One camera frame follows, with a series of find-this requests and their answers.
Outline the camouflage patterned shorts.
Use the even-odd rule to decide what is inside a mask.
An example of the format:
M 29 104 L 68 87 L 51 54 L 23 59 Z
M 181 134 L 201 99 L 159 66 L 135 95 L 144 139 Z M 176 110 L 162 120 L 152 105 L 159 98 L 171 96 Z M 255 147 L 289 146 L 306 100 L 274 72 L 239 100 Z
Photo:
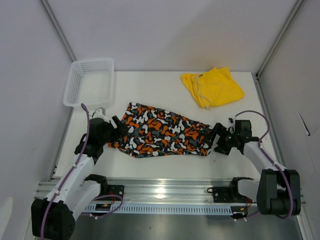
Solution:
M 127 127 L 127 134 L 108 147 L 134 158 L 206 157 L 213 151 L 211 125 L 166 109 L 131 102 L 121 122 Z

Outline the yellow shorts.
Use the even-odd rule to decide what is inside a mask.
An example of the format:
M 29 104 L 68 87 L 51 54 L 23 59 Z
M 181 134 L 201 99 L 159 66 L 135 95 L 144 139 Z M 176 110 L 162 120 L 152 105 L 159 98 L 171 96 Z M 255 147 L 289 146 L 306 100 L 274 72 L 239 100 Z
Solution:
M 210 100 L 211 108 L 234 103 L 245 97 L 245 92 L 233 79 L 228 67 L 214 67 L 203 73 L 183 73 L 180 76 L 182 84 L 189 91 L 195 102 L 196 99 L 193 91 L 195 74 L 202 74 L 199 78 L 202 84 L 202 93 Z

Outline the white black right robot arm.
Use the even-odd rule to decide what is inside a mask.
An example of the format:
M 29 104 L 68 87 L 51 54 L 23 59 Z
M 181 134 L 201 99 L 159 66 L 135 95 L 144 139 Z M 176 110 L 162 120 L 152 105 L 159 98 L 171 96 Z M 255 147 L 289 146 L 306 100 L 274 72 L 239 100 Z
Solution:
M 233 177 L 228 187 L 213 187 L 214 202 L 242 203 L 244 200 L 251 200 L 257 204 L 262 215 L 285 218 L 300 214 L 299 173 L 271 158 L 264 149 L 262 140 L 253 136 L 250 120 L 236 120 L 232 128 L 216 123 L 212 139 L 217 139 L 217 146 L 214 148 L 216 153 L 227 156 L 235 148 L 251 161 L 260 174 L 258 182 L 251 177 Z

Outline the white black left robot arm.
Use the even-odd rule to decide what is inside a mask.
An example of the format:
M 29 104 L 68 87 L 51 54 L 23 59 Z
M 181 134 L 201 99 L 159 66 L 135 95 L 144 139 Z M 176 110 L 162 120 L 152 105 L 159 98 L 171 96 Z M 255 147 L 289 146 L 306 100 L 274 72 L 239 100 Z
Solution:
M 78 217 L 92 200 L 115 198 L 108 180 L 93 173 L 104 146 L 127 134 L 117 116 L 107 120 L 103 115 L 87 120 L 87 132 L 74 150 L 74 158 L 55 187 L 31 205 L 31 229 L 42 240 L 68 240 Z

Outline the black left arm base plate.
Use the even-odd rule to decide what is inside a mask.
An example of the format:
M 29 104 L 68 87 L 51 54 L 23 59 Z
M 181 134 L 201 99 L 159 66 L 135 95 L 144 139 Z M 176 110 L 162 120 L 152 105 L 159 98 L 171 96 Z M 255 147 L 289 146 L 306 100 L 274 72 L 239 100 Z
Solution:
M 124 197 L 125 186 L 119 184 L 110 184 L 107 188 L 107 195 L 117 195 L 120 197 Z M 109 202 L 120 202 L 121 200 L 116 196 L 109 196 L 104 198 L 105 201 Z

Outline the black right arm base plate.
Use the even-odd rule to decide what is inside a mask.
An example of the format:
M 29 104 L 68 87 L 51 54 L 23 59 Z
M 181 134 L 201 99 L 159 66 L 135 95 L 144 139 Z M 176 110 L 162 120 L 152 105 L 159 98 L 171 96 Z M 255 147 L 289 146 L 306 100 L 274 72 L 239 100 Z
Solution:
M 236 192 L 235 188 L 230 186 L 214 186 L 206 189 L 206 192 L 211 194 L 214 203 L 254 203 L 251 198 L 241 195 Z

